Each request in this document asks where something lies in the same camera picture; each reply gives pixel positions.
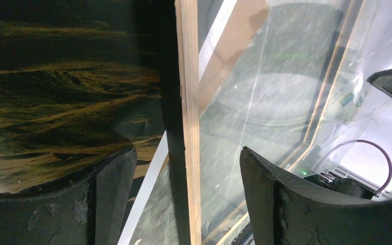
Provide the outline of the wooden picture frame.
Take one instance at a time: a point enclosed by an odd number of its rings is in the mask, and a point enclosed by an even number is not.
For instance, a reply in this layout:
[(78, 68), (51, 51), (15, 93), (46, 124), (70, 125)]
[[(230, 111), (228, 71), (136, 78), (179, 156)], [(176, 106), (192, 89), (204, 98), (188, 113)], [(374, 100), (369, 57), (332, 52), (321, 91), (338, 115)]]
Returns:
[(168, 164), (128, 244), (229, 244), (249, 223), (239, 155), (249, 147), (306, 177), (338, 167), (329, 150), (367, 89), (363, 40), (377, 1), (266, 1), (268, 16), (200, 112), (198, 1), (174, 1), (180, 96), (165, 104)]

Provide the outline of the landscape photo print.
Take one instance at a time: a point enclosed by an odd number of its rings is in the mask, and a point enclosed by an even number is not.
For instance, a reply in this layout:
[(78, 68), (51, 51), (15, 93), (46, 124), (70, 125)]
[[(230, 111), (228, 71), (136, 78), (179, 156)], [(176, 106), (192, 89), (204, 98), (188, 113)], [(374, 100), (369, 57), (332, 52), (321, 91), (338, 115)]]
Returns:
[[(0, 194), (64, 177), (129, 146), (137, 160), (148, 158), (160, 138), (145, 178), (133, 177), (117, 244), (135, 231), (130, 216), (143, 209), (155, 161), (169, 159), (165, 104), (178, 106), (180, 96), (174, 1), (151, 1), (154, 34), (143, 22), (137, 27), (134, 10), (142, 4), (0, 1)], [(144, 133), (148, 123), (160, 124), (148, 115), (153, 98), (162, 104), (159, 135)]]

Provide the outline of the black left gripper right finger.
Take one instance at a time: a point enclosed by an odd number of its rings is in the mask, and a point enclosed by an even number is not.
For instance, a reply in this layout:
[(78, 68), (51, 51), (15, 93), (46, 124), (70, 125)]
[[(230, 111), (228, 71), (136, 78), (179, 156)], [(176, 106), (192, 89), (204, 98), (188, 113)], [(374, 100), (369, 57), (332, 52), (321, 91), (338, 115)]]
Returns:
[(392, 244), (392, 200), (317, 186), (247, 147), (239, 163), (256, 244)]

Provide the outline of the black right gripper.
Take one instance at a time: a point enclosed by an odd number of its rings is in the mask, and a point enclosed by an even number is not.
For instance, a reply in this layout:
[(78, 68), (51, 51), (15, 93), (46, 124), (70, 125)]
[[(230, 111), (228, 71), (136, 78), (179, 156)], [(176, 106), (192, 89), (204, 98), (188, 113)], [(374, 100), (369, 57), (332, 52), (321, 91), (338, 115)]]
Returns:
[(337, 172), (329, 171), (327, 173), (306, 176), (304, 180), (338, 193), (368, 200), (371, 200), (375, 196), (376, 191), (373, 184), (370, 184), (357, 175), (350, 175), (349, 173), (342, 176)]

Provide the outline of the clear acrylic sheet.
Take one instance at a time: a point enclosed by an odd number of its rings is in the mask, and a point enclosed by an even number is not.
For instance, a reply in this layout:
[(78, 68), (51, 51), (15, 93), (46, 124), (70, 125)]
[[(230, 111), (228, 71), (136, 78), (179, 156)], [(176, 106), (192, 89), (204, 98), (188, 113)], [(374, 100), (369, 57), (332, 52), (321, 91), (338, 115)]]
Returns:
[(200, 2), (189, 160), (123, 244), (392, 244), (392, 1)]

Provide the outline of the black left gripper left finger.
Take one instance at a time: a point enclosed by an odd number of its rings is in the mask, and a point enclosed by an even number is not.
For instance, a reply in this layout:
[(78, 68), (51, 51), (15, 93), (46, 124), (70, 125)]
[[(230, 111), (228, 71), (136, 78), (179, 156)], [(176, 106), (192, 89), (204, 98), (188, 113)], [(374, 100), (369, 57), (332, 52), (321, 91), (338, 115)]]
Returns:
[(117, 244), (136, 163), (129, 146), (64, 177), (0, 194), (0, 244)]

